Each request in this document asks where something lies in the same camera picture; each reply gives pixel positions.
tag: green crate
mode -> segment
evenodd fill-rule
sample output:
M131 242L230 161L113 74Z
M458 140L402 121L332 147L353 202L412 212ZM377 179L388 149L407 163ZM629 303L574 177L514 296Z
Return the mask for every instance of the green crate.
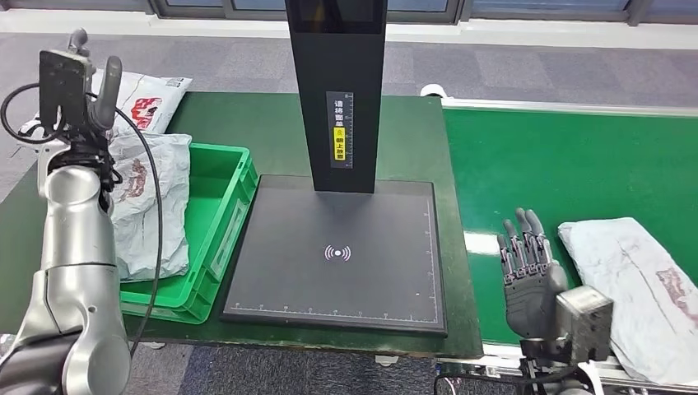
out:
M151 317L203 323L211 313L259 177L246 148L193 143L189 152L189 202L184 213L189 270L184 276L160 279ZM121 284L121 311L143 316L151 288L152 281Z

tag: table surface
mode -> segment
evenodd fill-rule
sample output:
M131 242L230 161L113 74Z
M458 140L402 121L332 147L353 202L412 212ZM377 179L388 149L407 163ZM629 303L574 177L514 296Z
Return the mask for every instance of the table surface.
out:
M444 119L483 341L519 340L505 321L495 240L516 207L536 211L576 285L557 226L623 216L698 283L698 118L445 109Z
M297 95L188 93L168 132L190 134L195 142L248 147L260 174L310 174ZM36 192L35 174L32 168L0 205L0 333L18 329L30 295L31 275L39 268L45 205ZM482 342L438 99L383 99L377 177L434 184L448 337L222 323L218 314L225 286L204 324L153 319L144 337L165 342L310 347L391 355L480 356ZM139 320L124 316L129 334L135 332Z

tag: scanning platform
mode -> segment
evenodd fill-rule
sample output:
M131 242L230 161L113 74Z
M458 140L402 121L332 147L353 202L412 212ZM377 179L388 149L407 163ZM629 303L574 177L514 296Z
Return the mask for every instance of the scanning platform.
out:
M446 335L431 183L264 175L221 318Z

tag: floor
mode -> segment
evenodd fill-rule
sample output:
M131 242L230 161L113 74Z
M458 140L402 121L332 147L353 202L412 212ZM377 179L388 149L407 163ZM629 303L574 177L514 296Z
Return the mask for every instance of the floor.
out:
M0 97L38 80L38 52L62 49L62 35L0 34ZM293 92L291 46L283 39L94 36L98 67L121 57L126 71L192 77L193 91ZM603 105L698 107L698 51L558 49L464 44L388 43L384 93L415 95L428 83L458 98L573 102ZM36 93L19 96L9 111L19 126L37 110ZM0 202L35 161L0 133ZM429 360L402 358L378 366L371 355L242 347L141 347L128 393L424 394ZM468 382L458 393L512 393Z

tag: black cable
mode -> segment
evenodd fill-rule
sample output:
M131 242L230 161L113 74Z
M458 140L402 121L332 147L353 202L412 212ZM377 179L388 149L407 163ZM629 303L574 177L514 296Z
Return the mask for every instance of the black cable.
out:
M88 93L91 97L97 97L94 93ZM160 280L160 269L162 266L162 195L160 193L160 178L157 175L157 169L155 166L155 159L153 159L152 152L150 147L148 146L148 143L146 142L146 138L143 136L143 133L141 133L140 130L138 130L138 126L136 126L133 121L126 116L126 114L123 113L120 109L116 109L116 114L118 114L123 120L128 123L128 126L130 126L133 131L136 133L138 136L138 139L141 140L141 144L143 147L146 149L146 155L148 156L148 161L151 162L151 169L153 173L153 182L155 183L155 200L157 204L157 262L155 264L155 278L153 278L153 285L151 288L151 299L148 301L148 306L146 308L146 313L143 315L143 318L141 319L141 324L138 326L138 330L136 331L136 336L133 338L133 344L131 345L131 357L136 353L136 348L138 347L138 343L141 342L141 338L143 337L143 332L146 330L146 324L148 322L148 319L151 317L151 313L153 310L153 307L155 306L155 298L157 295L157 283Z
M15 132L14 129L12 129L12 126L10 126L10 123L7 121L8 105L10 104L12 99L15 98L15 96L19 95L24 91L28 91L29 89L34 89L38 87L38 82L20 86L19 88L10 92L10 94L5 97L5 100L2 101L2 105L0 105L0 122L2 123L2 126L5 128L5 130L7 130L8 133L10 133L10 136L14 137L16 140L19 140L20 142L24 142L25 144L45 144L47 142L50 142L63 132L63 127L65 126L65 122L61 118L61 121L58 124L58 128L55 131L52 131L47 137L44 138L23 137L19 133Z
M63 128L65 127L65 121L61 118L61 120L58 123L58 128L55 131L52 131L47 137L44 138L28 138L28 137L23 137L20 136L17 132L12 129L12 126L10 126L10 123L7 121L7 107L17 95L24 91L28 91L29 89L33 88L38 88L39 83L35 82L32 84L27 84L24 86L20 86L19 88L15 89L14 91L10 92L7 97L2 101L2 105L0 105L0 122L2 122L2 126L7 130L7 132L10 134L10 136L14 137L16 140L20 142L24 142L27 144L45 144L46 142L50 142L54 140L56 137L58 137L62 132ZM91 92L87 92L87 95L90 96L91 98L97 98L97 95ZM156 294L157 294L157 285L158 281L160 280L160 270L161 270L161 261L162 261L162 230L163 230L163 224L162 224L162 195L160 191L160 178L157 175L157 168L155 165L155 159L153 159L151 148L148 146L148 143L146 142L146 138L143 136L143 133L138 129L138 126L136 126L133 121L126 116L126 114L123 113L118 108L114 108L116 110L116 114L118 114L123 120L128 123L128 126L130 126L133 131L136 133L138 136L138 139L141 141L141 144L143 145L143 148L146 150L146 155L148 156L148 161L151 162L151 171L152 171L152 177L153 177L153 182L155 183L155 199L156 199L156 204L157 204L157 262L155 265L155 278L153 279L152 282L152 289L151 289L151 299L148 302L148 306L146 308L146 313L143 315L143 318L141 319L141 324L138 326L138 330L136 331L136 336L133 338L133 344L131 345L131 357L133 357L133 354L136 352L136 348L138 347L138 343L141 342L141 338L143 337L143 332L146 329L146 324L148 322L148 319L151 316L153 307L155 306L155 299L156 299ZM121 179L121 175L117 173L118 179Z
M560 381L564 379L565 377L569 376L570 374L573 374L577 370L577 366L568 366L564 369L560 369L556 371L555 373L547 374L545 376L539 376L535 377L532 379L498 379L496 377L489 377L489 376L480 376L477 374L458 374L458 373L453 373L453 374L439 374L434 378L434 395L437 394L437 391L439 389L439 380L440 379L468 379L468 380L481 380L481 381L489 381L492 383L501 383L501 384L512 384L518 387L523 387L527 385L533 385L533 384L543 384L543 383L553 383L556 381Z

